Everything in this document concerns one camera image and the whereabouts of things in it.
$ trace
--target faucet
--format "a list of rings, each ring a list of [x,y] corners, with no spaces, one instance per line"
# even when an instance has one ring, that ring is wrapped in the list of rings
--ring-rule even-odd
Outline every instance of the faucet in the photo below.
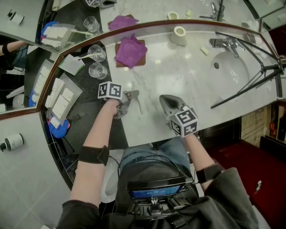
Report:
[[[224,5],[223,5],[223,0],[219,0],[219,10],[217,10],[215,3],[212,2],[211,4],[211,8],[213,11],[213,15],[210,17],[206,17],[206,16],[200,16],[200,18],[208,18],[208,19],[212,19],[212,20],[216,20],[216,21],[223,21],[223,12],[224,12]]]
[[[212,48],[227,48],[231,51],[235,58],[239,58],[239,55],[236,51],[237,46],[241,46],[235,39],[226,37],[226,39],[210,39],[210,46]]]

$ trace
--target purple cloth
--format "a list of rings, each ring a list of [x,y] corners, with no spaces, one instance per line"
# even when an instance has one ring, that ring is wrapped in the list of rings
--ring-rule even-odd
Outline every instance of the purple cloth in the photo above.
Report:
[[[115,59],[129,68],[133,68],[146,54],[147,50],[145,45],[141,44],[136,37],[132,35],[131,38],[124,38],[121,41]]]
[[[126,17],[126,16],[117,16],[109,25],[110,30],[117,30],[120,28],[128,27],[131,25],[135,25],[139,20],[132,18],[132,17]]]

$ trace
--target white sink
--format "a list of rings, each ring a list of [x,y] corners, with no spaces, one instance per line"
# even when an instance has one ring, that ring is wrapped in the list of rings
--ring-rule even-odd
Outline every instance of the white sink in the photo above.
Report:
[[[217,54],[210,64],[210,84],[222,99],[237,93],[250,78],[242,58],[235,58],[230,51]]]

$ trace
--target black strap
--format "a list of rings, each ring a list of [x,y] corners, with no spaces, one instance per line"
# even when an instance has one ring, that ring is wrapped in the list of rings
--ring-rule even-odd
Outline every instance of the black strap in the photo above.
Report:
[[[83,146],[79,154],[79,161],[91,164],[104,164],[106,166],[109,156],[109,149],[106,145],[103,148]]]
[[[4,55],[7,55],[7,54],[10,53],[10,52],[8,51],[7,44],[5,44],[5,45],[2,46],[2,52],[4,53]]]
[[[216,163],[209,167],[206,167],[200,171],[197,171],[197,177],[199,183],[204,183],[210,180],[215,179],[218,175],[221,174],[219,165]]]

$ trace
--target blue screen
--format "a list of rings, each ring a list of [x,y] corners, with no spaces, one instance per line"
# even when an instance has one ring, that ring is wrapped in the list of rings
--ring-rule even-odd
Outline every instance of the blue screen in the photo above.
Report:
[[[132,193],[134,198],[158,197],[158,196],[176,194],[179,188],[180,186],[173,186],[167,188],[133,191]]]

